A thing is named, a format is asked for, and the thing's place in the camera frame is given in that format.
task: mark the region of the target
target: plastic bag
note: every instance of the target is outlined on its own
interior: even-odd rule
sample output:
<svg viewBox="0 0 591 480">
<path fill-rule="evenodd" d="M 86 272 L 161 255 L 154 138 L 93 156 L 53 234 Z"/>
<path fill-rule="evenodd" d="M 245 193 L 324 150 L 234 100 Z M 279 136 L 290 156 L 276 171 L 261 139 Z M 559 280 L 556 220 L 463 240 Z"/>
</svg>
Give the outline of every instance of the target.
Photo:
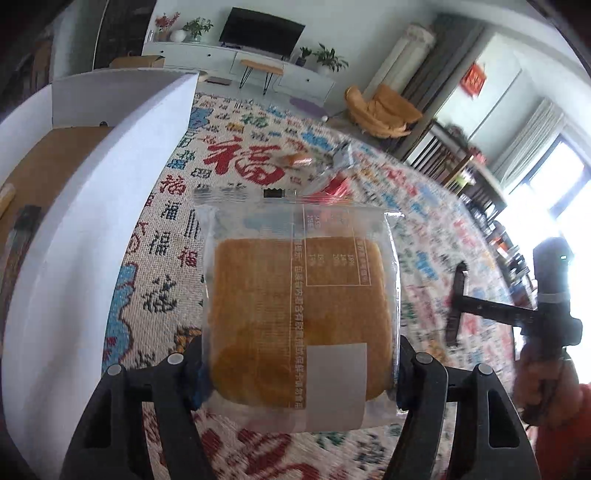
<svg viewBox="0 0 591 480">
<path fill-rule="evenodd" d="M 206 408 L 259 432 L 392 423 L 400 275 L 390 222 L 348 200 L 196 190 Z"/>
<path fill-rule="evenodd" d="M 327 193 L 336 197 L 345 197 L 349 194 L 349 181 L 345 176 L 345 171 L 354 165 L 351 143 L 347 140 L 341 142 L 332 151 L 329 166 L 298 194 L 312 196 Z"/>
<path fill-rule="evenodd" d="M 283 155 L 277 159 L 280 167 L 302 168 L 309 167 L 314 163 L 314 155 L 308 152 L 298 152 L 289 155 Z"/>
</svg>

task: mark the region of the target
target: candy wrapper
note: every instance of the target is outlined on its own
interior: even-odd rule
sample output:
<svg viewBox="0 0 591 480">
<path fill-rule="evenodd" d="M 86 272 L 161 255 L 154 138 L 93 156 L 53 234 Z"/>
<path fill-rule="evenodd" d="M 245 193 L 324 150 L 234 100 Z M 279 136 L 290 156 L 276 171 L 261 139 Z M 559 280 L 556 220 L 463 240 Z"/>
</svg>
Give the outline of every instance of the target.
<svg viewBox="0 0 591 480">
<path fill-rule="evenodd" d="M 299 152 L 290 155 L 284 155 L 277 159 L 280 167 L 303 168 L 309 167 L 314 163 L 314 157 L 307 152 Z"/>
</svg>

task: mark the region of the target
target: window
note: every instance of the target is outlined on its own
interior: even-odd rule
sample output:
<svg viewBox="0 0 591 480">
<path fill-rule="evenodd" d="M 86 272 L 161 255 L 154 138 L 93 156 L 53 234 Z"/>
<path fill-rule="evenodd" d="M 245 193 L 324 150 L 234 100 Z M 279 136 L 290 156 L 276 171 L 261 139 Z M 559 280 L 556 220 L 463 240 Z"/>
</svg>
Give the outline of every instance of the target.
<svg viewBox="0 0 591 480">
<path fill-rule="evenodd" d="M 550 216 L 558 219 L 591 180 L 591 168 L 561 135 L 519 187 L 530 189 Z"/>
<path fill-rule="evenodd" d="M 560 136 L 509 194 L 509 206 L 497 220 L 505 225 L 511 240 L 533 270 L 532 252 L 551 236 L 563 236 L 574 253 L 569 265 L 570 313 L 580 318 L 584 332 L 591 325 L 588 301 L 591 271 L 591 168 L 568 140 Z M 591 381 L 591 335 L 569 347 L 579 379 Z"/>
</svg>

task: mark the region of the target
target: drawer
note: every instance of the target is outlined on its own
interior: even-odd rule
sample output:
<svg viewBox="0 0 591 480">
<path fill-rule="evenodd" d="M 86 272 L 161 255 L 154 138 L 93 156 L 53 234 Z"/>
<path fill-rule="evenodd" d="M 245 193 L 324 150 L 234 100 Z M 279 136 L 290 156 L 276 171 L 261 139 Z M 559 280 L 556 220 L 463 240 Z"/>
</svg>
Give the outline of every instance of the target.
<svg viewBox="0 0 591 480">
<path fill-rule="evenodd" d="M 236 52 L 223 48 L 214 48 L 194 44 L 172 42 L 146 43 L 144 55 L 164 56 L 167 67 L 183 67 L 229 73 Z"/>
<path fill-rule="evenodd" d="M 329 94 L 334 81 L 295 65 L 285 65 L 283 77 L 277 83 L 278 87 L 302 93 L 305 96 L 324 100 Z"/>
</svg>

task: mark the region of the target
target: bread slice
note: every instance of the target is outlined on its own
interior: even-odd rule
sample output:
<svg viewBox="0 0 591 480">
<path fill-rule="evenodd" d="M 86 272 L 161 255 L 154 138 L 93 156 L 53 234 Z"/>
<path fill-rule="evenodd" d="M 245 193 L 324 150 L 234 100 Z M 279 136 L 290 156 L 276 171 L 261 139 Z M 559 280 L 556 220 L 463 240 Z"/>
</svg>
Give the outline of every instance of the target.
<svg viewBox="0 0 591 480">
<path fill-rule="evenodd" d="M 387 295 L 368 240 L 222 241 L 207 320 L 215 389 L 239 404 L 305 408 L 306 346 L 366 343 L 366 399 L 379 396 L 392 385 Z"/>
</svg>

